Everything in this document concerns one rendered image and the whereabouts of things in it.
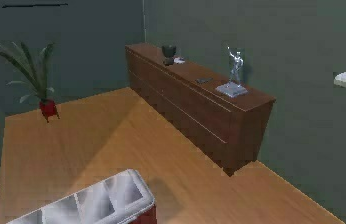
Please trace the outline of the brown wooden sideboard cabinet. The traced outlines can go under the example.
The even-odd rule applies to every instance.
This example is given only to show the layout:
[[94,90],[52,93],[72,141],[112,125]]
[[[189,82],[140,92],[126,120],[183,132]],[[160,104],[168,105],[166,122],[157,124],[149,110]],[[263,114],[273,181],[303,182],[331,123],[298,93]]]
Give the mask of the brown wooden sideboard cabinet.
[[162,50],[148,43],[127,45],[125,54],[132,90],[227,175],[257,159],[273,96],[250,87],[230,98],[216,90],[226,77],[191,61],[165,66]]

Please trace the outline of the black goblet vase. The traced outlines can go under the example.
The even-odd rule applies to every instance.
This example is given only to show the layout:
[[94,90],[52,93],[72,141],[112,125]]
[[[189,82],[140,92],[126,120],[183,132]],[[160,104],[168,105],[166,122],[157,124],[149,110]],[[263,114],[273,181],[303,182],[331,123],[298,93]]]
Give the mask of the black goblet vase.
[[174,45],[163,45],[162,53],[165,57],[163,63],[165,66],[172,65],[174,63],[174,55],[176,54],[176,47]]

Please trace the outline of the silver figure statue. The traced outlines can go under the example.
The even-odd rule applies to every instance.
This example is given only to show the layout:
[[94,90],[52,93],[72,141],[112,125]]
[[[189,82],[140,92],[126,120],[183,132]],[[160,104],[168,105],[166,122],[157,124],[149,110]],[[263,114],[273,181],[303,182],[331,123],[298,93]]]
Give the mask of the silver figure statue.
[[235,98],[248,93],[247,89],[242,86],[239,76],[239,73],[244,65],[244,60],[241,57],[240,51],[233,53],[230,47],[227,47],[227,50],[229,57],[232,60],[232,68],[230,70],[229,80],[226,84],[218,86],[216,90],[230,98]]

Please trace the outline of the green house plant red pot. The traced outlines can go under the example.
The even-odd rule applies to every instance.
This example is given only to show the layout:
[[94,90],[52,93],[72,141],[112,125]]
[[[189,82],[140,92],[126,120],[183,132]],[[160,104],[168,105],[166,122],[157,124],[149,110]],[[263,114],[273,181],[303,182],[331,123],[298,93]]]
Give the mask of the green house plant red pot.
[[13,80],[8,82],[8,85],[26,85],[31,90],[30,94],[21,96],[19,102],[23,103],[30,96],[35,96],[38,98],[39,109],[46,122],[49,122],[52,116],[60,118],[55,101],[48,97],[49,92],[54,92],[54,88],[48,85],[48,66],[55,43],[47,44],[39,52],[37,62],[34,62],[29,47],[24,42],[20,44],[13,42],[12,46],[15,52],[0,42],[0,57],[13,65],[25,77],[25,81]]

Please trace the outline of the dark wall bar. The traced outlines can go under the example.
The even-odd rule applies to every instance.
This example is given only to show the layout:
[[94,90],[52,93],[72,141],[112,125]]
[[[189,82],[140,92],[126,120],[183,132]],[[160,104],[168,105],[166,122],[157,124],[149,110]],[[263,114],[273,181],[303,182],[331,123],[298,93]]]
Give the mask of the dark wall bar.
[[5,4],[1,8],[33,8],[33,7],[61,7],[68,6],[68,3],[33,3],[33,4]]

